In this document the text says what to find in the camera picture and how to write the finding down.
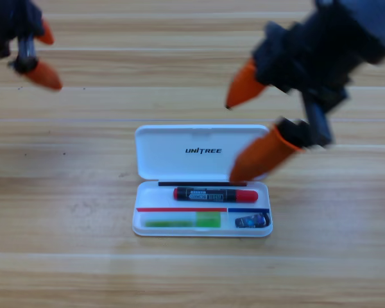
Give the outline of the orange gripper finger with dark tip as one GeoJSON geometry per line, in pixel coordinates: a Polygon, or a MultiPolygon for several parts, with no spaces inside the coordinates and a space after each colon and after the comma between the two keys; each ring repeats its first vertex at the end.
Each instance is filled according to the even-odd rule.
{"type": "Polygon", "coordinates": [[[225,103],[227,109],[256,98],[267,87],[256,80],[255,73],[255,60],[249,58],[242,68],[237,71],[230,83],[225,103]]]}

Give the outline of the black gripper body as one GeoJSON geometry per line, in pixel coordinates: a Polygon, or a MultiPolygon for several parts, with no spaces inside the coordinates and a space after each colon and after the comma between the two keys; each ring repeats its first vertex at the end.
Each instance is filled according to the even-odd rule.
{"type": "Polygon", "coordinates": [[[10,41],[46,38],[41,9],[33,1],[0,1],[0,59],[10,56],[10,41]]]}
{"type": "Polygon", "coordinates": [[[347,98],[350,73],[385,59],[385,1],[316,1],[302,23],[284,29],[267,23],[266,38],[252,53],[255,78],[303,97],[312,146],[332,136],[326,114],[347,98]]]}

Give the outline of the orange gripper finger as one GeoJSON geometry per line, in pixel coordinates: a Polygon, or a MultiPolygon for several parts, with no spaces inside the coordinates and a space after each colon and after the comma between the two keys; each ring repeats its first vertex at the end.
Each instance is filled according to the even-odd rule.
{"type": "Polygon", "coordinates": [[[57,71],[48,63],[41,60],[30,62],[32,68],[29,68],[22,75],[35,85],[49,90],[61,90],[63,83],[57,71]]]}
{"type": "Polygon", "coordinates": [[[311,146],[309,124],[282,118],[265,136],[256,138],[240,152],[230,172],[229,181],[238,183],[255,180],[271,173],[293,155],[311,146]]]}
{"type": "Polygon", "coordinates": [[[43,19],[42,25],[43,25],[44,33],[42,35],[35,36],[35,38],[44,44],[53,45],[55,43],[55,38],[53,36],[53,32],[51,30],[51,27],[48,21],[46,19],[43,19]]]}

